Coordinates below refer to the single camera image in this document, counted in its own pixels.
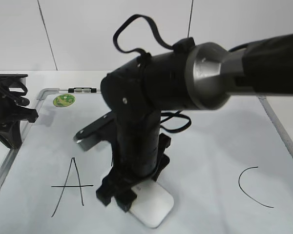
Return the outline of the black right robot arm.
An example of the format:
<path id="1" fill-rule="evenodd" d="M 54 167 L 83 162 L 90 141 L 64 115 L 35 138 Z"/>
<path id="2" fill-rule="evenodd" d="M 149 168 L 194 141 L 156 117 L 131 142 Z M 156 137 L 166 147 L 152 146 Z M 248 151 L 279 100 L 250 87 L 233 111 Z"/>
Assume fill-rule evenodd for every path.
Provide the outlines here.
<path id="1" fill-rule="evenodd" d="M 115 198 L 128 211 L 137 197 L 132 187 L 156 180 L 169 164 L 161 117 L 216 110 L 234 95 L 293 95 L 293 34 L 231 50 L 183 39 L 170 53 L 147 53 L 108 73 L 100 89 L 113 116 L 112 136 L 105 138 L 113 166 L 96 196 L 104 205 Z"/>

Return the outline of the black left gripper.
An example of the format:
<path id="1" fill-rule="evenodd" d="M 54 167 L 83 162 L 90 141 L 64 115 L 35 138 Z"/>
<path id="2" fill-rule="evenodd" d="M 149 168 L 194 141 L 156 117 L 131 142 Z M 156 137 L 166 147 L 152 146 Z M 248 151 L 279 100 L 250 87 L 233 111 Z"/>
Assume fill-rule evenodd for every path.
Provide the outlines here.
<path id="1" fill-rule="evenodd" d="M 22 145 L 20 122 L 34 123 L 38 114 L 30 104 L 26 86 L 9 88 L 0 82 L 0 142 L 9 149 L 18 149 Z"/>

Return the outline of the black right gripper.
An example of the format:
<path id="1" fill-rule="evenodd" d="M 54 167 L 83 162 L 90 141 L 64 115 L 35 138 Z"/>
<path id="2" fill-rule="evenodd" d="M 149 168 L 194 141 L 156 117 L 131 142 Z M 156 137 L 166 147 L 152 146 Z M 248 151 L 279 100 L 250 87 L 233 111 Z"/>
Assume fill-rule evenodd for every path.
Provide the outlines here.
<path id="1" fill-rule="evenodd" d="M 148 113 L 139 120 L 115 117 L 111 142 L 113 166 L 96 190 L 96 197 L 104 206 L 115 195 L 117 205 L 127 213 L 137 199 L 131 187 L 148 179 L 157 181 L 169 164 L 165 149 L 170 146 L 171 138 L 160 133 L 160 120 L 160 111 Z"/>

